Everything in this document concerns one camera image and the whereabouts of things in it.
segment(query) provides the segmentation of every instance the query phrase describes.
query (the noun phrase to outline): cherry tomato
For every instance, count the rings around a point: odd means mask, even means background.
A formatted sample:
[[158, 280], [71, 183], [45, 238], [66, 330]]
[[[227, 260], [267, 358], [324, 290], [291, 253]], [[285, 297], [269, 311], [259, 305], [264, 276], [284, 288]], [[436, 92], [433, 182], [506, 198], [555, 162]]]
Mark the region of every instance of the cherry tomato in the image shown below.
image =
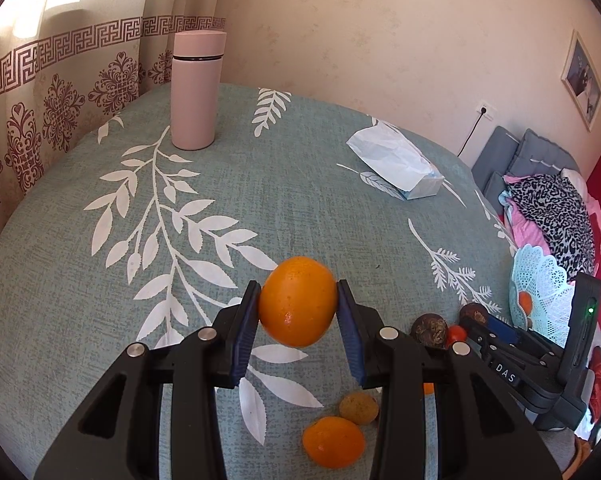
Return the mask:
[[456, 341], [466, 341], [467, 331], [460, 325], [452, 325], [447, 330], [447, 346], [453, 345]]

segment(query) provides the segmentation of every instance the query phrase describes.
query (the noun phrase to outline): power cord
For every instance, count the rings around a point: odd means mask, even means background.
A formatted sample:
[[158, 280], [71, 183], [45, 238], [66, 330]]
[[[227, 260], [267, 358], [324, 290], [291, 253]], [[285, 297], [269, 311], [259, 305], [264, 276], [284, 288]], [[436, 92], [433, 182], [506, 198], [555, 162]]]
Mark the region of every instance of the power cord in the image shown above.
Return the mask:
[[469, 142], [469, 139], [471, 139], [471, 136], [474, 135], [475, 128], [478, 126], [480, 119], [482, 119], [483, 115], [485, 115], [486, 113], [487, 113], [487, 108], [485, 108], [484, 106], [482, 108], [480, 108], [480, 117], [478, 117], [477, 120], [475, 120], [474, 127], [471, 128], [471, 133], [469, 134], [469, 137], [467, 138], [465, 143], [462, 145], [462, 150], [460, 150], [460, 153], [458, 153], [458, 156], [462, 155], [462, 152], [465, 151], [465, 148], [467, 147], [467, 143]]

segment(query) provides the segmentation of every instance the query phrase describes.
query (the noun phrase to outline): picture frame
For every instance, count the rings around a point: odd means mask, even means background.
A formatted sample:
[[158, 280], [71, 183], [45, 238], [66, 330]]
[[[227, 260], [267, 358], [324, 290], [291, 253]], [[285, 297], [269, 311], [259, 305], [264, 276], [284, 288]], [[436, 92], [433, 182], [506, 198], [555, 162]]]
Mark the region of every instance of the picture frame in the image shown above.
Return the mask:
[[587, 130], [591, 131], [601, 104], [601, 83], [583, 38], [575, 30], [565, 68], [561, 76], [567, 91], [578, 108]]

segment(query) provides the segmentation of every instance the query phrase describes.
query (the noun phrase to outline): greek key border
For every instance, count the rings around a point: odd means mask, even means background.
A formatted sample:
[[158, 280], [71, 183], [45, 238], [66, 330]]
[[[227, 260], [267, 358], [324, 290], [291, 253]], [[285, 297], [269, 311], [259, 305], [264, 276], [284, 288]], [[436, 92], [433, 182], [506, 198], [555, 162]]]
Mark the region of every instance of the greek key border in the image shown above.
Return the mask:
[[0, 95], [29, 83], [39, 70], [89, 50], [149, 36], [210, 28], [225, 28], [225, 18], [169, 15], [122, 18], [34, 40], [0, 58]]

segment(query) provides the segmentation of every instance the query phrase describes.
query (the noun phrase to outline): metal pivot screw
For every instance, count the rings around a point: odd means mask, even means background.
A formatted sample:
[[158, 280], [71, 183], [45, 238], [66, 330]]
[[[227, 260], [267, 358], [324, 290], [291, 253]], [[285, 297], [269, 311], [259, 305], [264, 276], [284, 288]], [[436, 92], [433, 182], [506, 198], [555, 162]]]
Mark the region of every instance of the metal pivot screw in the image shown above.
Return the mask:
[[451, 345], [451, 349], [456, 355], [469, 355], [469, 352], [471, 352], [471, 348], [464, 341], [456, 341]]
[[127, 347], [129, 357], [140, 357], [145, 353], [145, 345], [142, 343], [132, 343]]
[[384, 326], [378, 333], [380, 334], [381, 338], [386, 340], [392, 340], [398, 337], [398, 330], [392, 326]]
[[206, 326], [205, 328], [201, 328], [198, 332], [198, 339], [201, 339], [203, 341], [211, 341], [213, 338], [216, 337], [216, 335], [218, 335], [218, 332], [216, 332], [216, 329], [210, 327], [210, 326]]

